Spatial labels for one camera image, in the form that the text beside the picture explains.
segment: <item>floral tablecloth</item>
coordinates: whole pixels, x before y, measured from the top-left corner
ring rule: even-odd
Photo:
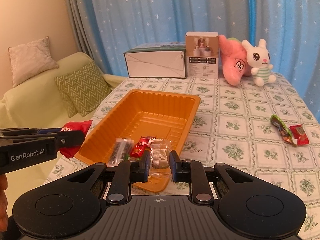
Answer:
[[[92,118],[90,131],[131,89],[199,95],[198,112],[180,157],[201,161],[205,166],[227,163],[295,193],[307,207],[300,237],[320,238],[320,128],[283,76],[277,74],[275,84],[261,88],[252,78],[244,78],[238,87],[230,86],[224,78],[128,78],[102,101]],[[287,125],[302,123],[310,145],[285,144],[270,124],[272,114]],[[45,183],[85,166],[75,158],[61,158]],[[158,194],[188,194],[188,191],[188,184],[170,182]],[[132,194],[152,195],[134,186]]]

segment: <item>white rabbit plush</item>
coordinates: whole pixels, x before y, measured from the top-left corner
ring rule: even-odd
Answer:
[[[252,46],[249,41],[242,41],[242,46],[247,51],[248,65],[252,67],[251,74],[253,75],[254,83],[262,87],[267,83],[274,83],[276,76],[270,74],[270,70],[273,68],[270,63],[270,54],[266,48],[267,42],[264,39],[260,39],[258,46]]]

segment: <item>rabbit eye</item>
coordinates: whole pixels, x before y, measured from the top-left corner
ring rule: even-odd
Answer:
[[[253,54],[253,59],[254,60],[259,60],[259,58],[260,58],[260,55],[258,53],[254,53]]]

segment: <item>pink starfish plush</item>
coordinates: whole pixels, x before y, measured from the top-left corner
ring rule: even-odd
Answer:
[[[247,51],[240,41],[219,35],[219,47],[222,72],[230,85],[237,86],[243,75],[251,76],[251,68],[247,62]]]

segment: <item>orange plastic tray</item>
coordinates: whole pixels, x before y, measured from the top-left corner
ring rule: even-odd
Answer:
[[[108,163],[116,138],[131,138],[137,143],[141,136],[156,136],[172,142],[178,155],[188,136],[200,98],[150,90],[131,90],[86,137],[76,158],[91,165]],[[135,185],[151,192],[165,189],[169,178],[153,177]]]

